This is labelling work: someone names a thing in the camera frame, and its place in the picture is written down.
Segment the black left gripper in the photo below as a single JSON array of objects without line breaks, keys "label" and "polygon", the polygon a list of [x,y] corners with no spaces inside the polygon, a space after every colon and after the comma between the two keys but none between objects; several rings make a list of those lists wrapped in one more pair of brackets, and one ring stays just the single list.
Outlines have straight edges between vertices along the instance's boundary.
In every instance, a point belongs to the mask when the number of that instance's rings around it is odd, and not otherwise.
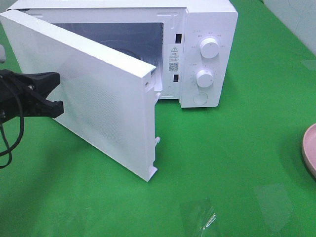
[{"label": "black left gripper", "polygon": [[[10,70],[0,71],[0,121],[7,122],[20,116],[18,102],[21,102],[23,116],[57,118],[64,113],[62,101],[49,101],[46,97],[60,84],[56,72],[19,74]],[[29,86],[40,95],[26,95],[22,86]]]}]

